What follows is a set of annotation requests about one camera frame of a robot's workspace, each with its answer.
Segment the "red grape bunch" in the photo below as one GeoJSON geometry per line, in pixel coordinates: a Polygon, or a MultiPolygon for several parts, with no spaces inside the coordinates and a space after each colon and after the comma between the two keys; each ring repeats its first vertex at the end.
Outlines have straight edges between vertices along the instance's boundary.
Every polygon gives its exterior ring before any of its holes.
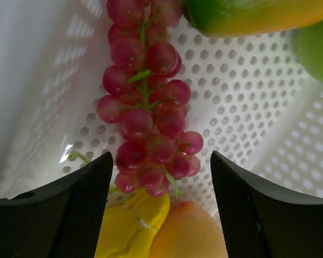
{"type": "Polygon", "coordinates": [[[107,1],[112,65],[103,73],[106,95],[98,117],[117,125],[123,143],[116,152],[114,188],[159,197],[179,180],[195,176],[203,137],[187,131],[189,85],[177,79],[182,59],[168,30],[183,13],[180,1],[107,1]]]}

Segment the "yellow green mango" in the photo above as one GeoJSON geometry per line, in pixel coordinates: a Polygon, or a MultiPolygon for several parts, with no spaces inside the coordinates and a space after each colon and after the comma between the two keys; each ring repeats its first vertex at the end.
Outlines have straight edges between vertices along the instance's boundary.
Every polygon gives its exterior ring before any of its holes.
{"type": "Polygon", "coordinates": [[[184,17],[210,38],[243,37],[309,26],[323,20],[322,1],[181,1],[184,17]]]}

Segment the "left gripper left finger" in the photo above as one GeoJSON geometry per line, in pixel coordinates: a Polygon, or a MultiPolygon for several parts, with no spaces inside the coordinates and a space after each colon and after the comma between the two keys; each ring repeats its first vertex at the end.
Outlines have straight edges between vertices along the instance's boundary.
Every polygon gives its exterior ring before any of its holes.
{"type": "Polygon", "coordinates": [[[47,185],[0,199],[0,257],[94,257],[112,173],[106,152],[47,185]]]}

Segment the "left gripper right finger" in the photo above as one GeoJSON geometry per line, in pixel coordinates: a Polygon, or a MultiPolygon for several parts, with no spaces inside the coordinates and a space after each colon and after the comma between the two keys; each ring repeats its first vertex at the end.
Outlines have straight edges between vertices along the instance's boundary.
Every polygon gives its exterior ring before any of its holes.
{"type": "Polygon", "coordinates": [[[217,151],[210,170],[229,257],[323,258],[323,198],[272,183],[217,151]]]}

